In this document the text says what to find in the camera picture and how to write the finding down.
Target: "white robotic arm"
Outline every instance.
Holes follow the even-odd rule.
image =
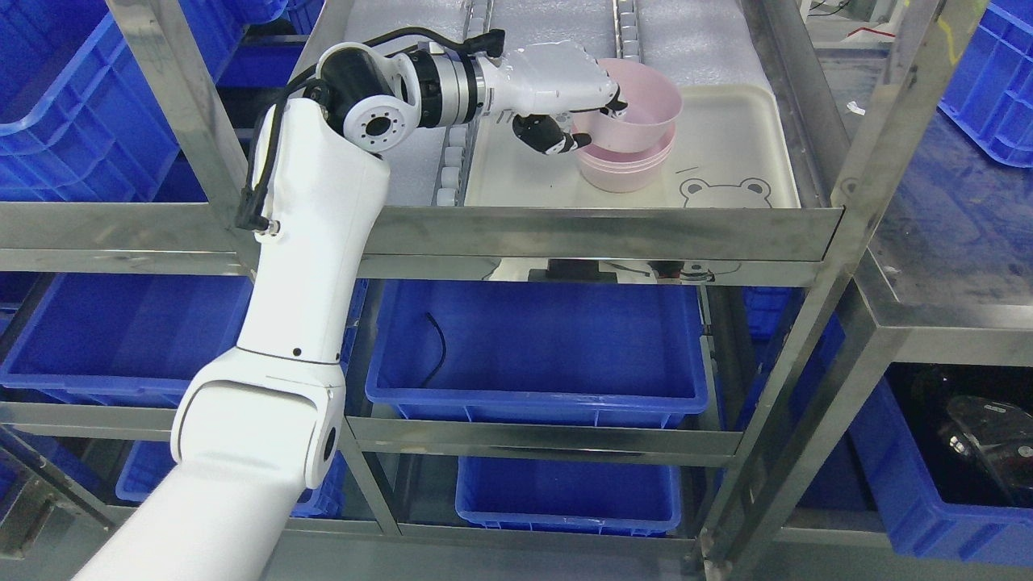
[[[330,49],[267,112],[253,140],[238,226],[261,253],[237,345],[202,368],[176,412],[178,465],[75,576],[77,581],[253,581],[290,510],[322,482],[344,411],[339,365],[358,263],[387,193],[375,153],[417,127],[511,111],[542,153],[587,135],[551,115],[626,103],[572,42],[502,56],[502,33],[390,57]],[[303,97],[287,98],[304,89]]]

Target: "blue plastic bin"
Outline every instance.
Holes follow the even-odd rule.
[[[11,485],[15,481],[18,481],[18,473],[7,466],[0,464],[0,504],[3,503],[7,491],[10,490]]]
[[[182,0],[214,78],[268,4]],[[150,201],[179,146],[106,5],[2,1],[0,36],[0,200]]]
[[[687,286],[390,281],[366,394],[408,419],[674,428],[707,408],[700,333]]]
[[[1033,2],[988,6],[940,109],[994,159],[1033,167]]]
[[[885,380],[850,436],[897,553],[1033,567],[1033,510],[944,502]]]
[[[780,286],[746,286],[743,300],[746,302],[746,320],[750,327],[750,337],[755,341],[766,341],[778,330],[782,311],[789,304],[794,288]]]
[[[682,519],[679,469],[461,457],[456,512],[486,528],[661,536]]]
[[[298,34],[311,34],[316,26],[316,19],[322,11],[323,0],[289,0],[283,16],[294,25]]]
[[[59,275],[7,358],[0,385],[67,403],[170,407],[237,340],[244,277]]]
[[[288,0],[226,0],[238,22],[265,24],[280,18]]]
[[[89,466],[83,463],[77,456],[61,446],[57,439],[50,436],[40,436],[25,432],[19,432],[19,437],[32,446],[36,452],[51,461],[61,469],[66,476],[77,482],[83,488],[97,494],[100,492],[101,481]]]
[[[220,87],[283,87],[304,44],[242,44],[219,79]]]
[[[38,277],[34,272],[0,272],[0,309],[14,310],[22,306]]]
[[[115,485],[115,495],[129,502],[143,502],[176,466],[167,441],[137,441],[129,451],[122,473]],[[348,466],[338,452],[330,471],[316,490],[306,490],[298,498],[290,516],[338,518],[344,509],[344,478]]]

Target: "black cable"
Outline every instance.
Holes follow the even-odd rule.
[[[849,5],[850,5],[850,0],[844,0],[843,2],[840,2],[840,5],[839,5],[838,8],[836,8],[835,10],[833,10],[831,12],[824,12],[824,13],[821,13],[821,14],[808,14],[808,16],[809,17],[831,17],[833,14],[839,13],[843,8],[846,8]]]
[[[460,51],[465,48],[462,42],[457,42],[451,38],[443,36],[438,32],[435,32],[429,28],[424,28],[421,26],[407,26],[405,28],[393,30],[390,32],[381,34],[380,36],[377,36],[375,38],[371,38],[366,42],[363,42],[363,44],[366,44],[367,47],[377,47],[383,44],[384,42],[389,42],[397,38],[402,38],[403,36],[426,36],[431,40],[434,40],[438,44],[441,44],[446,49],[451,49],[452,51]]]
[[[433,379],[434,376],[438,374],[438,371],[441,371],[441,366],[445,364],[445,356],[448,353],[448,349],[445,345],[445,332],[441,330],[441,326],[438,325],[438,322],[437,319],[434,318],[433,314],[429,312],[425,312],[424,314],[427,315],[427,320],[430,320],[431,325],[434,326],[434,329],[437,330],[438,338],[441,339],[441,359],[438,360],[438,364],[434,366],[434,370],[431,371],[431,374],[428,375],[426,379],[424,379],[424,383],[419,384],[420,388],[426,388],[427,384],[430,384],[431,379]]]

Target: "metal shelf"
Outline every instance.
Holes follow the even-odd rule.
[[[197,72],[205,69],[182,11],[176,3],[163,0],[107,3],[210,202],[0,203],[0,268],[250,274],[256,264],[256,245],[249,235],[228,226],[239,184],[244,181],[244,156],[211,79]],[[299,68],[314,62],[343,36],[351,4],[347,0],[326,3]],[[340,449],[376,522],[291,521],[291,527],[328,534],[376,534],[394,541],[702,553],[710,576],[734,579],[749,575],[776,536],[807,538],[827,524],[827,519],[812,519],[800,526],[790,522],[789,528],[781,529],[799,499],[799,495],[793,497],[796,488],[803,494],[842,430],[836,437],[826,436],[840,427],[845,429],[844,422],[856,411],[850,406],[859,407],[862,392],[875,381],[851,391],[846,385],[834,389],[832,379],[826,380],[821,393],[827,392],[827,397],[815,400],[788,445],[782,447],[784,438],[777,436],[784,430],[791,391],[785,388],[795,383],[847,288],[946,87],[957,64],[956,51],[967,43],[984,2],[911,2],[900,38],[887,57],[886,73],[879,79],[852,142],[800,18],[799,4],[794,0],[742,4],[778,100],[803,209],[389,207],[377,220],[359,275],[481,280],[503,262],[519,270],[540,268],[550,258],[605,257],[684,261],[712,273],[700,280],[707,284],[807,287],[747,428],[721,432],[471,425],[379,420],[352,412],[343,419]],[[726,272],[721,267],[729,262],[739,266],[734,273],[713,274]],[[844,304],[852,304],[853,295]],[[859,315],[850,320],[855,323],[849,329],[853,335],[848,343],[856,360],[865,364],[857,368],[869,375],[869,360],[884,358],[889,346],[906,342],[900,329],[878,327],[874,315],[867,325]],[[859,347],[869,345],[876,329],[880,340],[876,344],[881,346]],[[846,362],[838,361],[829,377],[848,374]],[[348,385],[364,385],[365,371],[362,365],[353,365]],[[850,372],[849,385],[863,384],[862,375],[854,377]],[[749,379],[741,377],[740,383]],[[89,437],[163,439],[171,415],[155,409],[0,403],[0,424],[34,433]],[[699,508],[703,517],[697,526],[699,543],[413,525],[398,518],[397,499],[377,452],[706,466],[712,490]],[[724,476],[720,487],[713,489],[717,482],[713,468],[717,467],[724,468]],[[126,514],[125,509],[66,488],[62,492],[86,513],[95,513],[98,521],[121,520]],[[851,537],[846,532],[849,528],[843,530],[843,537]],[[859,537],[870,539],[868,532],[858,530]]]

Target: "pink bowl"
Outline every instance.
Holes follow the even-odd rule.
[[[650,185],[660,177],[660,170],[662,169],[662,162],[651,167],[634,170],[628,173],[607,172],[585,164],[581,164],[580,167],[582,176],[585,177],[588,183],[601,190],[614,193],[627,193]]]
[[[588,183],[616,193],[641,189],[660,177],[660,170],[675,145],[675,128],[649,150],[617,153],[590,145],[574,152],[577,169]]]
[[[621,86],[628,109],[620,119],[597,111],[577,113],[574,123],[603,149],[619,153],[650,149],[681,115],[682,93],[658,70],[641,63],[599,59],[599,65]]]
[[[575,127],[574,131],[580,131],[580,129]],[[621,153],[603,149],[593,142],[587,147],[575,150],[574,155],[585,163],[602,170],[630,170],[641,165],[651,165],[660,156],[665,158],[674,147],[675,126],[671,125],[667,132],[660,137],[660,141],[645,151]]]

